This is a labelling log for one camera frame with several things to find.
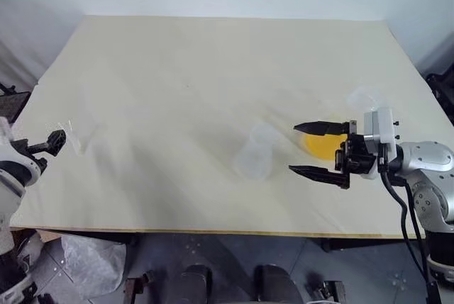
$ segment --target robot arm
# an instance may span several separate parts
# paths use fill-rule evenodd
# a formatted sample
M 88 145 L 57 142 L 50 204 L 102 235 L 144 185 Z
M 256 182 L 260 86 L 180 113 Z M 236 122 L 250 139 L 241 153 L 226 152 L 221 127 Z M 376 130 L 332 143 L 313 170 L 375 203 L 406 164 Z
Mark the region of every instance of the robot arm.
M 56 156 L 66 141 L 63 130 L 52 132 L 47 142 L 28 146 L 27 139 L 13 141 L 5 118 L 0 118 L 0 304 L 29 303 L 37 288 L 17 264 L 9 222 L 25 195 L 45 171 L 47 161 L 34 154 Z
M 348 137 L 335 155 L 335 170 L 340 173 L 313 166 L 289 168 L 311 180 L 341 188 L 350 187 L 350 174 L 366 179 L 381 174 L 385 180 L 389 179 L 387 188 L 409 187 L 414 209 L 426 231 L 430 251 L 427 262 L 432 274 L 437 280 L 454 283 L 454 153 L 437 142 L 397 145 L 396 125 L 399 123 L 393 121 L 389 108 L 365 114 L 364 135 L 356 133 L 354 120 L 297 125 L 296 130 L 312 135 L 329 133 Z

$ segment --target black cable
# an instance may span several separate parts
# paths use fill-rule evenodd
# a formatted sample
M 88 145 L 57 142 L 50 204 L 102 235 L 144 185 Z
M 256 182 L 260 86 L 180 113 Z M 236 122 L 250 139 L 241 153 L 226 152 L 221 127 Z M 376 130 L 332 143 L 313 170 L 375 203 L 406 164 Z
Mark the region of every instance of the black cable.
M 408 185 L 407 182 L 405 183 L 405 191 L 406 191 L 406 197 L 408 198 L 408 203 L 409 203 L 409 207 L 410 207 L 411 223 L 413 224 L 414 232 L 416 233 L 416 241 L 418 242 L 419 251 L 421 253 L 424 279 L 426 280 L 426 283 L 428 283 L 428 268 L 427 268 L 426 254 L 424 253 L 423 240 L 421 238 L 421 233 L 419 232 L 418 222 L 416 221 L 416 216 L 414 214 L 413 194 L 411 193 L 410 185 Z
M 416 258 L 416 255 L 414 254 L 414 251 L 413 249 L 411 248 L 411 245 L 410 245 L 410 240 L 409 240 L 409 236 L 407 235 L 406 233 L 406 213 L 408 211 L 407 207 L 406 207 L 406 204 L 405 204 L 405 201 L 403 201 L 396 193 L 396 191 L 392 188 L 392 185 L 391 183 L 389 182 L 389 179 L 388 179 L 388 174 L 387 172 L 382 172 L 380 173 L 380 176 L 382 177 L 382 182 L 384 184 L 384 187 L 386 188 L 386 190 L 388 191 L 388 193 L 392 196 L 392 198 L 400 205 L 400 207 L 402 208 L 402 211 L 401 211 L 401 215 L 400 215 L 400 227 L 401 227 L 401 230 L 402 230 L 402 235 L 404 236 L 404 241 L 405 241 L 405 244 L 406 246 L 408 247 L 409 251 L 410 251 L 410 254 L 411 254 L 411 258 L 413 258 L 413 261 L 416 265 L 416 267 L 418 268 L 419 272 L 421 272 L 421 275 L 424 277 L 424 280 L 426 279 L 425 277 L 425 273 L 423 271 L 423 269 L 421 268 L 421 265 L 419 265 L 419 262 L 418 262 L 418 259 Z

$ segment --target table surface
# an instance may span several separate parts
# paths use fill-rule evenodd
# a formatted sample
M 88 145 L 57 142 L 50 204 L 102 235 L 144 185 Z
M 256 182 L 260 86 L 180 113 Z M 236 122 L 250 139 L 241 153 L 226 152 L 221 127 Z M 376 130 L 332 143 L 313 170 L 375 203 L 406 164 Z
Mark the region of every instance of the table surface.
M 69 140 L 12 225 L 401 237 L 380 180 L 343 190 L 287 168 L 332 169 L 292 128 L 357 118 L 361 131 L 367 97 L 392 107 L 403 141 L 454 147 L 382 22 L 87 16 L 14 125 L 31 144 L 60 128 Z M 258 126 L 278 133 L 263 180 L 234 167 Z

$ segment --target yellow object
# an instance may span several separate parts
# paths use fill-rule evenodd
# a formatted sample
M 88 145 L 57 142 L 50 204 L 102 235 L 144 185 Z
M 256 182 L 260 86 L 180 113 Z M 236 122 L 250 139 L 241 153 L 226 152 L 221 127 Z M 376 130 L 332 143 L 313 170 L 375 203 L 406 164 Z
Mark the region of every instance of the yellow object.
M 305 134 L 301 137 L 301 146 L 319 159 L 334 160 L 336 150 L 345 140 L 346 134 L 324 136 Z

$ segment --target transparent plastic bag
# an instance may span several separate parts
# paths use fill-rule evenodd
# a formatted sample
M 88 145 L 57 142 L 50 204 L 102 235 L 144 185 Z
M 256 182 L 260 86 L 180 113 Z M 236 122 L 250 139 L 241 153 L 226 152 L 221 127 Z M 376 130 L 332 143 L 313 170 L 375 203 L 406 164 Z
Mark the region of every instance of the transparent plastic bag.
M 82 299 L 105 295 L 120 286 L 126 260 L 124 244 L 63 235 L 62 247 L 65 271 Z

